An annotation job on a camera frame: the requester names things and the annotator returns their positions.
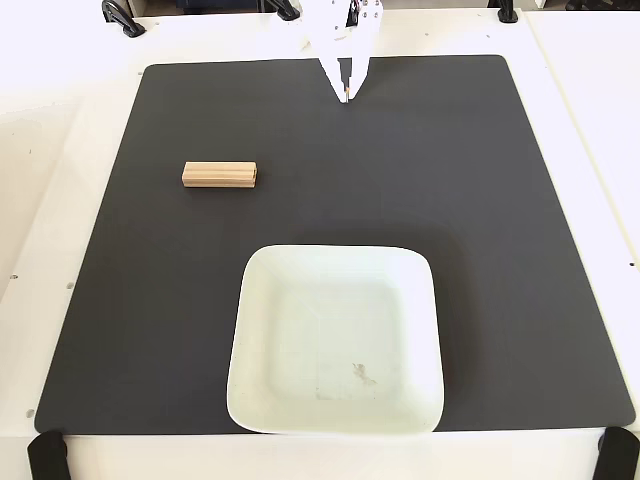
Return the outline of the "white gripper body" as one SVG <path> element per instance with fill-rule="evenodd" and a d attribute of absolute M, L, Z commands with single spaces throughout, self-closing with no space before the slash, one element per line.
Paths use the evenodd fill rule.
<path fill-rule="evenodd" d="M 302 0 L 302 24 L 318 57 L 337 56 L 337 42 L 358 23 L 359 2 L 349 0 Z"/>

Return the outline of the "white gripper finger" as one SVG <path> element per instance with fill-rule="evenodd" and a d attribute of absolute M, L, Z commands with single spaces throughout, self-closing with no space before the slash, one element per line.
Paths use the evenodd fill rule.
<path fill-rule="evenodd" d="M 322 55 L 318 57 L 329 83 L 340 103 L 346 102 L 346 89 L 342 81 L 341 66 L 336 57 Z"/>
<path fill-rule="evenodd" d="M 352 62 L 347 87 L 347 101 L 356 97 L 367 77 L 383 12 L 384 7 L 381 0 L 352 1 L 349 19 L 353 19 L 354 23 L 351 25 Z"/>

